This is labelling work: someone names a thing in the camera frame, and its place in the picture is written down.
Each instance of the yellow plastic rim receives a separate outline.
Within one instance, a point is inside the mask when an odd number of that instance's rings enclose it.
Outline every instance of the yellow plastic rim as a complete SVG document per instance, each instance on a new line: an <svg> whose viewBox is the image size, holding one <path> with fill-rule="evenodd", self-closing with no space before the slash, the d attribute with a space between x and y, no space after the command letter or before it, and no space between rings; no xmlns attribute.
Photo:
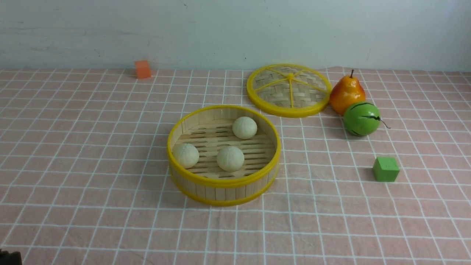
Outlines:
<svg viewBox="0 0 471 265"><path fill-rule="evenodd" d="M250 112L250 113L254 114L255 116L259 117L260 119L263 119L270 126L270 128L273 130L273 132L276 136L276 151L275 151L275 154L274 154L273 158L270 160L270 162L268 164L266 164L259 171L255 172L251 175L245 176L243 178L231 179L231 180L219 180L219 179L209 179L209 178L205 178L205 177L199 176L197 174L194 174L194 173L186 170L184 167L182 167L176 161L175 157L172 154L172 150L171 150L171 139L172 139L172 135L175 132L175 130L180 129L179 128L180 124L182 122L184 122L188 117L193 116L195 114L198 114L200 112L203 112L203 111L206 111L206 110L209 110L209 109L215 109L215 108L237 108L237 109L241 109L241 110L244 110L244 111L247 111L247 112ZM194 112L186 115L185 117L183 117L181 120L179 120L175 124L175 126L170 131L170 134L169 134L169 137L168 137L168 140L167 140L167 156L169 158L170 165L173 166L173 168L177 171L177 173L179 173L182 177L186 178L187 180L189 180L193 183L203 185L203 186L213 187L213 188L224 188L224 189L226 189L226 188L236 188L238 186L247 185L247 184L256 182L260 178L263 178L265 175L267 175L270 172L270 170L272 170L279 163L280 154L281 154L280 137L278 135L278 131L276 130L275 126L271 123L271 121L268 120L265 116L261 115L258 112L255 112L255 111L253 111L249 108L244 108L244 107L236 106L236 105L209 106L209 107L201 108L197 111L194 111Z"/></svg>
<svg viewBox="0 0 471 265"><path fill-rule="evenodd" d="M293 74L293 75L286 75L286 74L283 74L279 71L271 69L272 67L276 67L276 66L289 66L289 67L300 68L302 70L295 73L295 74ZM258 91L262 88L265 88L265 87L272 84L272 83L270 83L270 84L264 85L264 86L262 86L262 87L260 87L256 90L253 89L253 86L252 86L253 79L258 74L260 74L262 71L265 71L265 70L275 72L275 73L280 74L280 75L285 77L284 79L280 79L277 82L286 81L286 80L289 81L290 94L291 94L291 108L283 108L283 107L279 107L279 106L276 106L274 104L268 103L268 102L264 101L263 99L261 99L257 95L256 91ZM301 80L297 80L296 76L299 75L302 72L311 72L311 73L314 73L315 75L317 75L319 78L321 78L321 80L325 83L325 85L327 87L327 91L326 91L325 97L320 102L316 103L315 105L310 106L310 107L306 107L306 108L293 108L293 91L292 91L292 82L293 81L302 83L302 84L307 85L307 86L310 86L315 90L320 90L318 87L316 87L314 85L310 85L310 84L305 83ZM294 65L294 64L274 64L274 65L264 66L264 67L262 67L262 68L260 68L256 71L254 71L249 76L249 79L247 80L247 95L249 96L249 99L252 101L252 103L255 106L257 106L258 108L260 108L264 112L269 113L271 115L281 116L281 117L286 117L286 118L308 117L308 116L315 115L315 114L321 112L329 104L329 95L330 95L331 92L332 92L332 85L330 84L329 80L323 74L321 74L318 71L313 70L311 68L308 68L308 67L305 67L305 66L300 66L300 65Z"/></svg>
<svg viewBox="0 0 471 265"><path fill-rule="evenodd" d="M249 202L251 200L254 200L254 199L258 198L260 195L262 195L264 192L266 192L270 188L270 186L273 184L273 182L276 179L276 176L278 175L278 171L279 171L279 167L276 169L276 172L275 172L275 175L273 176L273 178L267 183L267 185L265 187L263 187L263 189L261 189L260 191L254 193L254 194L252 194L248 197L245 197L243 199L236 199L236 200L203 199L201 197L195 196L194 194L192 194L191 192L189 192L185 188L183 188L183 186L180 185L180 183L175 179L175 176L173 174L171 174L170 176L172 177L172 180L173 180L173 183L175 184L175 186L177 186L177 188L183 194L188 196L189 198L191 198L195 201L201 202L203 204L207 204L207 205L218 206L218 207L228 207L228 206L240 205L240 204L243 204L243 203L246 203L246 202Z"/></svg>

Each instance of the white wall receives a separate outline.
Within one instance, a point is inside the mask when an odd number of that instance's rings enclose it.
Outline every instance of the white wall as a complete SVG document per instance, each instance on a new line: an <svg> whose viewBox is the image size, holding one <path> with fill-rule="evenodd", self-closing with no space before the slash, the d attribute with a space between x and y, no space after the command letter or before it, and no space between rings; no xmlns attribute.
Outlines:
<svg viewBox="0 0 471 265"><path fill-rule="evenodd" d="M0 0L0 66L471 71L471 0Z"/></svg>

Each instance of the bamboo steamer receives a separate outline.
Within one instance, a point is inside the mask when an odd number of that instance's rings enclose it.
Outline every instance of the bamboo steamer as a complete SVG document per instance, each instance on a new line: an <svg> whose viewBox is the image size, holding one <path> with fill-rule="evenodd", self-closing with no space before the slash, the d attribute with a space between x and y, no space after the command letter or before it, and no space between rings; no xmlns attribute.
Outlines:
<svg viewBox="0 0 471 265"><path fill-rule="evenodd" d="M242 140L232 133L239 117L252 118L257 134ZM173 148L191 143L199 151L198 163L184 169L175 160ZM216 156L225 146L236 146L244 153L242 168L226 172ZM273 124L261 114L240 106L217 105L199 109L181 119L171 130L167 155L175 185L188 197L214 206L233 206L253 200L273 183L279 169L281 141Z"/></svg>
<svg viewBox="0 0 471 265"><path fill-rule="evenodd" d="M275 64L254 71L247 80L247 96L266 113L301 118L321 112L329 104L332 86L313 69Z"/></svg>

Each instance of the orange cube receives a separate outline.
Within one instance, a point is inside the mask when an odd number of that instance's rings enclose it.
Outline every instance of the orange cube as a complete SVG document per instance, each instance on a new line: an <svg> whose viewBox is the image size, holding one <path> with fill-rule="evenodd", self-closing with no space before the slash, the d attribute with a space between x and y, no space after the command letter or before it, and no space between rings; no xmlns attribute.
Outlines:
<svg viewBox="0 0 471 265"><path fill-rule="evenodd" d="M136 74L138 79L149 78L150 75L150 66L147 60L136 61L134 62L136 66Z"/></svg>

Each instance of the green block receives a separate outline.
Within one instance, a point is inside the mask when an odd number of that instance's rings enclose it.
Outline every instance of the green block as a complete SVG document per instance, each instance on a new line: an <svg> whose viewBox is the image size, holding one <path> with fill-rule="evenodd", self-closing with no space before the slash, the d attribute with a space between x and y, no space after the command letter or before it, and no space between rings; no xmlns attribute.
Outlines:
<svg viewBox="0 0 471 265"><path fill-rule="evenodd" d="M377 157L373 165L374 177L378 182L395 182L399 171L394 157Z"/></svg>

